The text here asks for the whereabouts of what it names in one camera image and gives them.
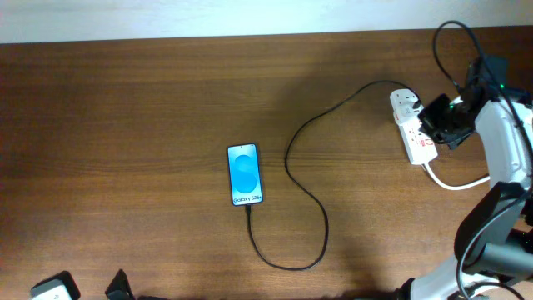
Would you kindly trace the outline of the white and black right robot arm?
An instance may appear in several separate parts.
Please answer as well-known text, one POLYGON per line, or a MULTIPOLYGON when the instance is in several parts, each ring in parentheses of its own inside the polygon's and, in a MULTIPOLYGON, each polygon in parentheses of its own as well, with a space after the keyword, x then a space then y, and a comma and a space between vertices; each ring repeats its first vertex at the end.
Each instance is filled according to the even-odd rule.
POLYGON ((456 232, 454 254, 424 277, 411 278, 396 299, 482 298, 493 288, 511 291, 532 279, 532 96, 506 86, 507 61, 481 55, 455 99, 440 95, 422 106, 408 88, 391 94, 394 118, 412 164, 430 170, 436 145, 460 146, 480 136, 489 192, 456 232))

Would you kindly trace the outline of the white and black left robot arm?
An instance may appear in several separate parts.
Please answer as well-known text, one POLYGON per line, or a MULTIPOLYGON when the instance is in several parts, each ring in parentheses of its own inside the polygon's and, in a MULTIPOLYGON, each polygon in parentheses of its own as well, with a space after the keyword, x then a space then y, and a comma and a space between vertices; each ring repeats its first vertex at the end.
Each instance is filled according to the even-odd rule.
MULTIPOLYGON (((119 269, 104 296, 107 300, 166 300, 164 297, 135 296, 132 292, 127 275, 119 269)), ((82 294, 69 271, 61 271, 42 280, 30 289, 30 300, 80 300, 82 294)))

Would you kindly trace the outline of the blue screen Galaxy smartphone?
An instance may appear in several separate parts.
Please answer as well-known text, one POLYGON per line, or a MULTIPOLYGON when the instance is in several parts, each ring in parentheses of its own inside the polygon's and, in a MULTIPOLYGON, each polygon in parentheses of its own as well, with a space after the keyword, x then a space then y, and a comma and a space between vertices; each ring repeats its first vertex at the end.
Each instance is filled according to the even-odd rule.
POLYGON ((227 148, 231 200, 234 206, 263 202, 262 176, 255 143, 227 148))

